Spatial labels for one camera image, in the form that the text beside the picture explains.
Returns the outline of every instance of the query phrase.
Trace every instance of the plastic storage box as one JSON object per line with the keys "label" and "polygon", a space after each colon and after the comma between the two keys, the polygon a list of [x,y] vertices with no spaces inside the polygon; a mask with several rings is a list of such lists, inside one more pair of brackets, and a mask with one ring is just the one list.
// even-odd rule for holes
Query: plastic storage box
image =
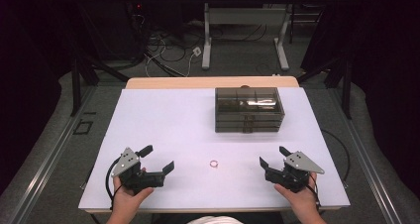
{"label": "plastic storage box", "polygon": [[216,88],[216,132],[278,132],[284,118],[275,87]]}

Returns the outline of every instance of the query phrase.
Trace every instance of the desk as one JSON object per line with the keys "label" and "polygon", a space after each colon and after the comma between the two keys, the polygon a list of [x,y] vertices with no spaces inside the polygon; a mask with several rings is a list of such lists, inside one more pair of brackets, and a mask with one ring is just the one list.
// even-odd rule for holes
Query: desk
{"label": "desk", "polygon": [[[214,87],[281,86],[285,117],[278,133],[215,133]],[[159,171],[174,161],[164,187],[141,205],[144,212],[232,212],[289,209],[264,180],[259,157],[282,168],[280,145],[302,151],[324,169],[319,198],[326,209],[349,206],[349,199],[303,88],[293,77],[133,78],[123,89],[79,208],[109,212],[104,179],[126,147],[153,145],[142,167]],[[218,161],[217,168],[210,162]]]}
{"label": "desk", "polygon": [[210,52],[211,24],[266,24],[266,25],[282,25],[278,34],[278,38],[274,38],[274,45],[277,51],[278,60],[282,70],[288,70],[289,66],[284,53],[283,42],[286,34],[287,24],[290,13],[288,6],[284,8],[209,8],[208,3],[204,4],[204,50],[202,68],[210,68]]}

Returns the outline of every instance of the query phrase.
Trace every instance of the table leg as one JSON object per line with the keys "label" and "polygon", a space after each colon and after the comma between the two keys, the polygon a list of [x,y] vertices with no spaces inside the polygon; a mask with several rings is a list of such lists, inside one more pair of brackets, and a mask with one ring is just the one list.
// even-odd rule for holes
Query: table leg
{"label": "table leg", "polygon": [[283,48],[283,42],[286,36],[287,25],[290,18],[290,13],[288,13],[287,9],[288,9],[288,5],[286,6],[284,10],[283,25],[281,26],[278,38],[274,39],[275,49],[277,50],[278,60],[280,61],[280,67],[282,70],[289,70],[286,54],[284,53],[284,48]]}
{"label": "table leg", "polygon": [[210,68],[210,51],[211,51],[211,38],[210,38],[210,15],[209,5],[204,4],[204,50],[203,50],[203,69]]}

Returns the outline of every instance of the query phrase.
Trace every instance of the person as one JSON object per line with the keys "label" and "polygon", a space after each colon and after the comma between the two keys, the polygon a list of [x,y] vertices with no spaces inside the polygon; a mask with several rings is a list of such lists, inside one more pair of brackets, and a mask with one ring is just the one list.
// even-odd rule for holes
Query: person
{"label": "person", "polygon": [[[309,186],[315,187],[316,173],[311,172],[313,178],[309,178]],[[154,192],[151,187],[145,188],[137,195],[121,185],[120,178],[115,176],[113,210],[107,224],[128,224],[138,212],[140,204]],[[314,193],[307,187],[294,193],[280,184],[275,184],[274,189],[283,195],[290,203],[296,217],[302,224],[324,224],[326,223],[318,212]],[[231,217],[223,217],[225,222],[217,223],[242,223]],[[202,217],[195,222],[189,223],[211,223],[211,217]]]}

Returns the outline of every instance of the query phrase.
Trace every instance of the black curtain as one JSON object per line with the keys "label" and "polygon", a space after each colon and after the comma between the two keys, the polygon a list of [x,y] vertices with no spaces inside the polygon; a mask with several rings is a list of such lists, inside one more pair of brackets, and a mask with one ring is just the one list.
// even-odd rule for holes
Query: black curtain
{"label": "black curtain", "polygon": [[[401,180],[420,196],[413,170],[420,157],[420,3],[371,2],[328,6],[301,67],[311,71],[334,56],[351,60],[352,82],[366,94],[380,149]],[[374,14],[364,19],[366,12]]]}
{"label": "black curtain", "polygon": [[54,111],[70,56],[39,0],[0,0],[0,29],[3,192]]}

